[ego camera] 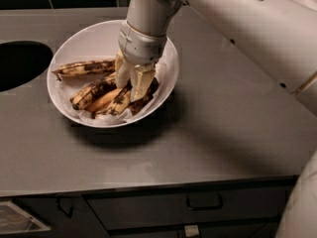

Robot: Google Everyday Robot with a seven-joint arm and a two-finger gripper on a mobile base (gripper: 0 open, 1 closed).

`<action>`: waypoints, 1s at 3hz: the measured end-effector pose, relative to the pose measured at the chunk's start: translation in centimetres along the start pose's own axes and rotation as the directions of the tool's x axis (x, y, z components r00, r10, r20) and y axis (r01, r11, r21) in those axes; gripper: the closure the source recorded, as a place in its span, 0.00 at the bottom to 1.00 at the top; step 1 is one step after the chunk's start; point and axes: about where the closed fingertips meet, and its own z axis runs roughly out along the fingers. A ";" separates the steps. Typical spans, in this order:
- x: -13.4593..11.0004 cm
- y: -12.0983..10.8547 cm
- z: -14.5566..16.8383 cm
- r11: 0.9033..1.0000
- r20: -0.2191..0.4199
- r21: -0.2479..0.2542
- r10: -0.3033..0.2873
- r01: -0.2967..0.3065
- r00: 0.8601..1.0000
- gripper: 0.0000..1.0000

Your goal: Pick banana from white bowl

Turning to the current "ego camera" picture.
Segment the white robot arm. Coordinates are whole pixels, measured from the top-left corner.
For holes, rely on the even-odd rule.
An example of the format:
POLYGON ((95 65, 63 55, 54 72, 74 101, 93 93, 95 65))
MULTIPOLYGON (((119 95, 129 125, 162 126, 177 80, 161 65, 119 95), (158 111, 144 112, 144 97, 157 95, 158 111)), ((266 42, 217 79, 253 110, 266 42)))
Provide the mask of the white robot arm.
POLYGON ((131 0, 119 32, 126 60, 159 60, 182 5, 208 21, 294 98, 317 115, 317 13, 290 0, 131 0))

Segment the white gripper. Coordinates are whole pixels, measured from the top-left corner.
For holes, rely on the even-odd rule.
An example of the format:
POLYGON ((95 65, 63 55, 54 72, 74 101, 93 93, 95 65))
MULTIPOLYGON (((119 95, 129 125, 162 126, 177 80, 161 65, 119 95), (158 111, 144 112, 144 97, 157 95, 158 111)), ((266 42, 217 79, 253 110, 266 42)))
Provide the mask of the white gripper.
POLYGON ((132 102, 146 95, 156 74, 151 62, 162 57, 166 41, 167 36, 148 36, 132 28, 127 21, 121 23, 118 37, 120 51, 115 57, 115 82, 118 88, 123 88, 131 80, 132 102), (143 65, 135 65, 130 70, 130 62, 143 65))

